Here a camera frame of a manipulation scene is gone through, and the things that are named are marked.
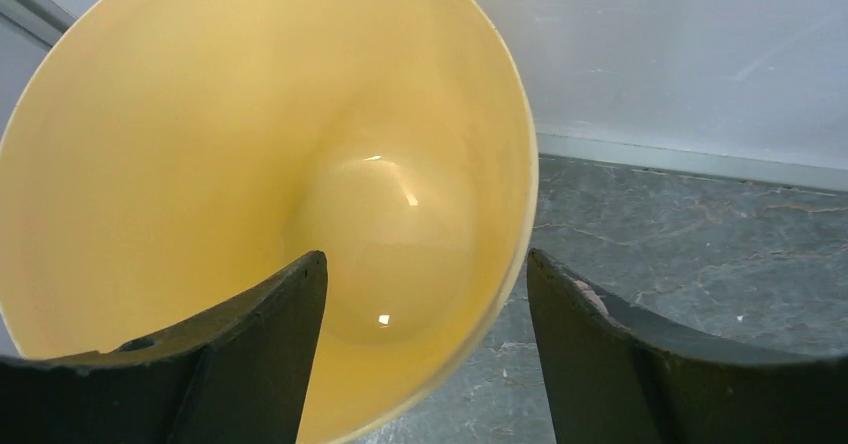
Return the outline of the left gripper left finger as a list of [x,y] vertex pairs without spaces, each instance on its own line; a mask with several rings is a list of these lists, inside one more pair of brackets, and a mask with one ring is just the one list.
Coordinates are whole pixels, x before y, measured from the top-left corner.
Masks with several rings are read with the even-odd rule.
[[5,443],[292,443],[325,309],[323,253],[108,352],[1,360]]

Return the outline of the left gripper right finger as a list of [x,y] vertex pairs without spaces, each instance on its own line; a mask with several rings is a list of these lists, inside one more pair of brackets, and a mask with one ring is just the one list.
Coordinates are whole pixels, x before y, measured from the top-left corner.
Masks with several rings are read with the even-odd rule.
[[847,359],[721,338],[533,249],[527,289],[560,443],[843,443]]

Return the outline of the yellow plastic trash bin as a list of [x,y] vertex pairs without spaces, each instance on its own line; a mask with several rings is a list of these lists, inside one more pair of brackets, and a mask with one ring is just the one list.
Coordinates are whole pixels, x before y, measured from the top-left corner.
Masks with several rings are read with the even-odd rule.
[[530,106],[474,0],[100,0],[1,141],[1,309],[25,357],[110,351],[328,262],[302,443],[441,385],[515,285]]

